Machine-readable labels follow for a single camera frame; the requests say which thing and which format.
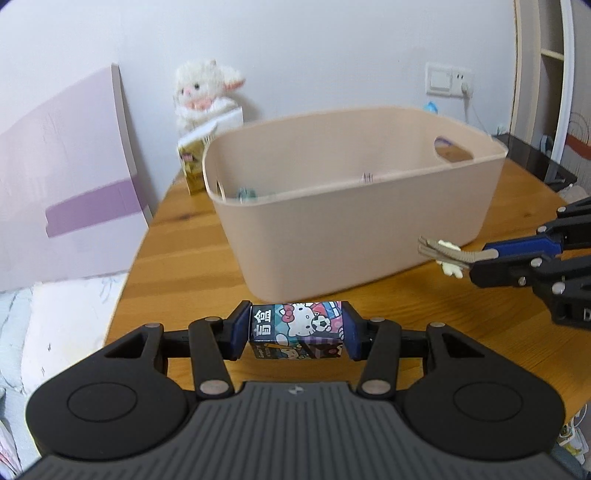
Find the Hello Kitty card box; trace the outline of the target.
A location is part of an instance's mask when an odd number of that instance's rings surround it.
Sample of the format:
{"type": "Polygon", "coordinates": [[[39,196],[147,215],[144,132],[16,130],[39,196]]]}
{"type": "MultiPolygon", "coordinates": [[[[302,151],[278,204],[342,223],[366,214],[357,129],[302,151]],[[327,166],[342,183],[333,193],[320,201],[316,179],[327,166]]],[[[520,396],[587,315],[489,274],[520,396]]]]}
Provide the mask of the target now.
{"type": "Polygon", "coordinates": [[[304,360],[342,356],[341,301],[253,305],[249,344],[257,359],[304,360]]]}

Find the black side cabinet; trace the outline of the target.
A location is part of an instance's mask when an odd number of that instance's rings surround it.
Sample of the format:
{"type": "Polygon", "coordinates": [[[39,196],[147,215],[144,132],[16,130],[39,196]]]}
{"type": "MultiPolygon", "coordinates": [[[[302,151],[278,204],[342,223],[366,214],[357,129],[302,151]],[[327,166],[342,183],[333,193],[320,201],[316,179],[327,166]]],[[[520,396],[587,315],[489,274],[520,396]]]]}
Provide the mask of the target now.
{"type": "Polygon", "coordinates": [[[508,148],[508,158],[542,181],[554,192],[574,185],[577,176],[551,160],[541,151],[509,134],[497,134],[494,138],[508,148]]]}

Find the beige plastic basket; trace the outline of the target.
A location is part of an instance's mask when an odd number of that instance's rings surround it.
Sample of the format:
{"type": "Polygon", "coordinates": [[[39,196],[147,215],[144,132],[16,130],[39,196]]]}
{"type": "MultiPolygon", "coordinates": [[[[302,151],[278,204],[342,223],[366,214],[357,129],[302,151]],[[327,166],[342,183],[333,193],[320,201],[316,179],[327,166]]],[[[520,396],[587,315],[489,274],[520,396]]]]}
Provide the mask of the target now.
{"type": "Polygon", "coordinates": [[[250,292],[294,301],[420,264],[420,237],[472,242],[506,155],[497,139],[422,109],[329,111],[217,136],[204,185],[250,292]],[[240,203],[242,187],[256,200],[240,203]]]}

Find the white pillow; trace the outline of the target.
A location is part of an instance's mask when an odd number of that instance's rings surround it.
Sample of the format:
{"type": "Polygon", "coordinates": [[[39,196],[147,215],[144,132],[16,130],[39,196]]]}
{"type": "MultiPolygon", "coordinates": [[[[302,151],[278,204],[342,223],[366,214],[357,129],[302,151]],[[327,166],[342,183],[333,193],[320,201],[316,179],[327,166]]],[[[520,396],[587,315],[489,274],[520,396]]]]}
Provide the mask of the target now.
{"type": "Polygon", "coordinates": [[[33,287],[21,359],[26,394],[103,346],[126,280],[121,272],[33,287]]]}

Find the blue plastic toy figure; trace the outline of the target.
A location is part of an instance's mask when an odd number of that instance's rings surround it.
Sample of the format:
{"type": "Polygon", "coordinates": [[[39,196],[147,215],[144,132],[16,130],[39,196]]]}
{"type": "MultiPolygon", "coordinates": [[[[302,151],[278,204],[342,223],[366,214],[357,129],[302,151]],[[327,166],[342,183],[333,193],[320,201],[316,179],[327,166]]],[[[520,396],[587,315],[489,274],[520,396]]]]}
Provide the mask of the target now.
{"type": "Polygon", "coordinates": [[[434,113],[434,114],[438,114],[439,113],[439,109],[437,107],[437,105],[434,102],[429,102],[424,109],[428,112],[434,113]]]}

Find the gold snack bag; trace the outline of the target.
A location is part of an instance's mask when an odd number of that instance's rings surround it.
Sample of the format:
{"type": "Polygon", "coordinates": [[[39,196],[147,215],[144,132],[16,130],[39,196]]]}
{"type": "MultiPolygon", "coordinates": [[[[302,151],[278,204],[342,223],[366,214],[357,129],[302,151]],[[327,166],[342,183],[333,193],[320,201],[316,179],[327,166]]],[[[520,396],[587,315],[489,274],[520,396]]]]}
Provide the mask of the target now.
{"type": "Polygon", "coordinates": [[[178,140],[177,153],[190,195],[204,190],[204,158],[218,129],[216,120],[208,121],[178,140]]]}

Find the lilac bed headboard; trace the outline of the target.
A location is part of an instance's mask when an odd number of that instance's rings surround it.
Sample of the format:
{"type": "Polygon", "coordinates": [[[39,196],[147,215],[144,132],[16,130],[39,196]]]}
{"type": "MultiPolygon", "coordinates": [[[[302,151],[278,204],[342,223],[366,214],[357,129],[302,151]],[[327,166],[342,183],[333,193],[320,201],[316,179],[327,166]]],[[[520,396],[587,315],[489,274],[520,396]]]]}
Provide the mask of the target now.
{"type": "Polygon", "coordinates": [[[2,133],[2,290],[125,271],[150,218],[116,65],[2,133]]]}

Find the light blue blanket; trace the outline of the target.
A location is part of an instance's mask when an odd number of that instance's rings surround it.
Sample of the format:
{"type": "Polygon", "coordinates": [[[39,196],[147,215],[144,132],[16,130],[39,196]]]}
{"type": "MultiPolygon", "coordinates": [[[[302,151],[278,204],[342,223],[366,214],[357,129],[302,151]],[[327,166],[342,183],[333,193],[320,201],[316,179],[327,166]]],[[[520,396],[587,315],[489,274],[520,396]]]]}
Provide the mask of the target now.
{"type": "Polygon", "coordinates": [[[30,318],[31,288],[1,293],[1,385],[23,391],[21,362],[30,318]]]}

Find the white plush lamb toy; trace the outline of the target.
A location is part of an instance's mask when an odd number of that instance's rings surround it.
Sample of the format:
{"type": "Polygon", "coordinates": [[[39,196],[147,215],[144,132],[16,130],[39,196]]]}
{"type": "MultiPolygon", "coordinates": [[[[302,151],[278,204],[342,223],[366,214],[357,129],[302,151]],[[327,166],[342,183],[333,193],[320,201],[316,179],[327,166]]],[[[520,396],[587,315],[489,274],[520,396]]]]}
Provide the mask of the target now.
{"type": "Polygon", "coordinates": [[[174,105],[176,125],[181,135],[208,120],[231,111],[238,103],[228,93],[238,90],[245,77],[214,59],[188,61],[175,72],[174,105]]]}

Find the white wall switch socket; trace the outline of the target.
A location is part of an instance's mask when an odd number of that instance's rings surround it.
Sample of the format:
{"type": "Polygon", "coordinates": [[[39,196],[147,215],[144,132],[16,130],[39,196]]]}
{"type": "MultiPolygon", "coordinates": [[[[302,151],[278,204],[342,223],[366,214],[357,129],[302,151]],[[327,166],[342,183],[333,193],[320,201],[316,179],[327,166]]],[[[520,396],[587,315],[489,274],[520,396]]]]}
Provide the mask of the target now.
{"type": "Polygon", "coordinates": [[[427,63],[425,68],[425,89],[428,95],[471,98],[474,74],[467,68],[427,63]]]}

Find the beige wardrobe shelf frame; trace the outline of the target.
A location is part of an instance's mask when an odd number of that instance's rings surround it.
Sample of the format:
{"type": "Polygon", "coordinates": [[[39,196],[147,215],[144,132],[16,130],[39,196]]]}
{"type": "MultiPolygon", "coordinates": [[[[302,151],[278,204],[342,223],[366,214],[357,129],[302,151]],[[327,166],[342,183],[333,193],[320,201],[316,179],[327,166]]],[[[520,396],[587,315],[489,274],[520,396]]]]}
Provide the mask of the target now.
{"type": "Polygon", "coordinates": [[[516,1],[511,135],[590,181],[590,3],[516,1]]]}

